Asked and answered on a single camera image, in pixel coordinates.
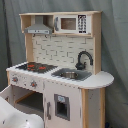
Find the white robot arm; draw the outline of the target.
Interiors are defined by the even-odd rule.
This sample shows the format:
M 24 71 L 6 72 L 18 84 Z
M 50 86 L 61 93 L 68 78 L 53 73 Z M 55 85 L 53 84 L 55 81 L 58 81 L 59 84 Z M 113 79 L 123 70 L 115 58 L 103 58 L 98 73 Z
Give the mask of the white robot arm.
M 36 114 L 15 109 L 0 97 L 0 128 L 44 128 L 44 121 Z

